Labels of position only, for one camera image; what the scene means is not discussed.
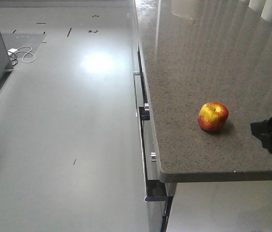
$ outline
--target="floor marking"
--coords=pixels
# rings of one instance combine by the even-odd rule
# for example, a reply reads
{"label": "floor marking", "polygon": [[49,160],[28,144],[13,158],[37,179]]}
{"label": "floor marking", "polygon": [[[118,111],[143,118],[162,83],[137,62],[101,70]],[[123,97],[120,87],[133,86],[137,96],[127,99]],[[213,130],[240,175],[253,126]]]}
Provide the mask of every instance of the floor marking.
{"label": "floor marking", "polygon": [[69,29],[67,37],[69,37],[69,34],[70,34],[71,30],[72,30],[72,28]]}

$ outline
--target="floor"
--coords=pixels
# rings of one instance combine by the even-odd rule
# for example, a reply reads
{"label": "floor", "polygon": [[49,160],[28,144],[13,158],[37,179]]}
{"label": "floor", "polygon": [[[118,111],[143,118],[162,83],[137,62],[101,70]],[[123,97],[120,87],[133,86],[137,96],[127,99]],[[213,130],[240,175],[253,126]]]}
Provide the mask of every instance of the floor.
{"label": "floor", "polygon": [[0,232],[155,231],[129,23],[122,7],[0,8],[1,33],[46,34],[0,92]]}

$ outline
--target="apple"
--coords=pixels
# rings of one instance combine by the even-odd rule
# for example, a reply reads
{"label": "apple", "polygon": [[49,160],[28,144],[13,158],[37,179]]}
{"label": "apple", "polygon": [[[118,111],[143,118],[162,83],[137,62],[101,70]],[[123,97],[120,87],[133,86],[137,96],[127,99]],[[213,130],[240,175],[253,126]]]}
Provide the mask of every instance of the apple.
{"label": "apple", "polygon": [[209,102],[200,109],[198,124],[203,130],[216,132],[225,125],[228,114],[228,109],[223,104]]}

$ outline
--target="white cable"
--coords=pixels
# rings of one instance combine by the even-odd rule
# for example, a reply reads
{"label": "white cable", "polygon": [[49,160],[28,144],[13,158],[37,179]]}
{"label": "white cable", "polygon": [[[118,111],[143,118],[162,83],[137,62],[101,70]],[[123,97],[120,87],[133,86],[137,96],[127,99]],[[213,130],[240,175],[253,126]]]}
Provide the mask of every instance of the white cable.
{"label": "white cable", "polygon": [[[19,51],[20,49],[26,48],[26,47],[29,48],[29,51]],[[20,52],[25,52],[25,54],[24,54],[23,57],[21,58],[21,60],[22,60],[23,63],[32,63],[32,62],[35,61],[36,57],[35,57],[34,54],[31,53],[31,51],[33,50],[32,47],[30,47],[30,46],[24,46],[24,47],[19,47],[19,48],[17,48],[17,50],[18,50],[18,51],[16,52],[16,54],[18,54],[18,53],[20,53]],[[24,60],[23,60],[24,57],[25,57],[27,54],[31,54],[31,55],[33,56],[33,59],[32,59],[31,61],[24,61]]]}

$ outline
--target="kitchen island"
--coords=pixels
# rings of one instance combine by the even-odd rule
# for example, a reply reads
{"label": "kitchen island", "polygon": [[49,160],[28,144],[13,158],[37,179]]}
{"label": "kitchen island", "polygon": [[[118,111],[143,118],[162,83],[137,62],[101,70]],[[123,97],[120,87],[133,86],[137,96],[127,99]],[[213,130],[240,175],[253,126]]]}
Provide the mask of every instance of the kitchen island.
{"label": "kitchen island", "polygon": [[[161,182],[272,180],[250,123],[272,117],[272,24],[240,0],[136,3]],[[207,102],[229,110],[200,129]]]}

